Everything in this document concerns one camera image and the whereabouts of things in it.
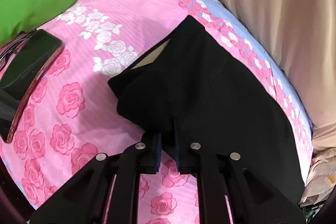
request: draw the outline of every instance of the beige curtain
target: beige curtain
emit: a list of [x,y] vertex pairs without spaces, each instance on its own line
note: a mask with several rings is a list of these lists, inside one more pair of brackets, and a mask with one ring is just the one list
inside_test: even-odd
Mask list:
[[261,42],[314,123],[316,151],[336,147],[336,0],[220,0]]

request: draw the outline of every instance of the beige fabric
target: beige fabric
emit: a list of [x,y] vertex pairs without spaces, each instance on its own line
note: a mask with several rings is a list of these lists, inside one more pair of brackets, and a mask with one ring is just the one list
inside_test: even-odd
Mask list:
[[147,65],[149,63],[153,63],[155,61],[155,59],[157,59],[157,57],[160,55],[160,53],[162,53],[162,51],[167,46],[169,41],[170,41],[170,38],[167,41],[163,42],[155,50],[151,51],[144,59],[142,59],[139,63],[137,63],[132,69],[142,67],[142,66]]
[[296,88],[316,151],[336,147],[336,0],[220,0]]
[[336,148],[330,148],[312,160],[307,187],[301,202],[309,200],[313,204],[324,200],[336,184]]

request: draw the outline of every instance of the phone screen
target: phone screen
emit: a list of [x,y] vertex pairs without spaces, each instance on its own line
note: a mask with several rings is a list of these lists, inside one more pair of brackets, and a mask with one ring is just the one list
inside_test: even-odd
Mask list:
[[38,30],[6,69],[0,79],[0,135],[4,140],[30,84],[61,45],[58,38]]

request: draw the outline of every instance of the smartphone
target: smartphone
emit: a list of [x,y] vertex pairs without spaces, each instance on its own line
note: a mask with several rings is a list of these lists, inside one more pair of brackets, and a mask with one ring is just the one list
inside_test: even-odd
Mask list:
[[60,39],[42,29],[22,43],[0,79],[0,136],[6,143],[12,142],[39,79],[64,48]]

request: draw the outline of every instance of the seam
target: seam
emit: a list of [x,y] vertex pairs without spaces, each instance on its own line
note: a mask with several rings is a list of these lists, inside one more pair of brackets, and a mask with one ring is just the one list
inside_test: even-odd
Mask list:
[[196,108],[196,110],[190,115],[190,118],[186,121],[186,123],[184,124],[184,126],[181,127],[181,129],[186,129],[188,127],[188,125],[191,123],[191,121],[193,120],[194,116],[196,115],[196,113],[199,111],[199,109],[202,107],[203,103],[205,102],[205,99],[208,97],[212,87],[214,86],[214,83],[216,81],[216,79],[218,78],[219,72],[222,70],[225,62],[227,60],[227,54],[224,57],[222,64],[219,66],[216,75],[214,77],[214,79],[212,80],[211,84],[209,85],[207,91],[205,92],[205,94],[203,95],[203,98],[201,99],[198,107]]

